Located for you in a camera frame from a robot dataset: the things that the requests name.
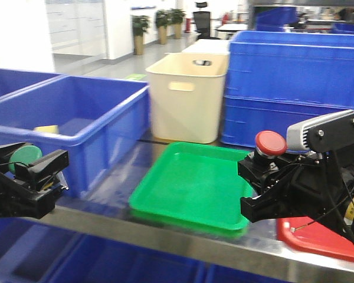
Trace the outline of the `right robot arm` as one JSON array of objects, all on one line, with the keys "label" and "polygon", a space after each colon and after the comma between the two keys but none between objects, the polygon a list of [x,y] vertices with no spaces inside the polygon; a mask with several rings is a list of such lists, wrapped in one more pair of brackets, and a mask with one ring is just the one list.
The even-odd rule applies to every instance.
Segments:
[{"label": "right robot arm", "polygon": [[254,151],[237,171],[257,194],[240,199],[252,223],[306,216],[354,245],[354,149],[275,157]]}]

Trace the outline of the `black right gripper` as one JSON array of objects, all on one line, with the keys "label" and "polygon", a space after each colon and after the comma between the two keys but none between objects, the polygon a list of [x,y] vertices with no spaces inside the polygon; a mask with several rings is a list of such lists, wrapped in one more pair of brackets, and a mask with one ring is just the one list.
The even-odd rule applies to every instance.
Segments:
[{"label": "black right gripper", "polygon": [[354,152],[249,153],[237,168],[257,193],[240,198],[250,222],[299,216],[335,221],[354,196]]}]

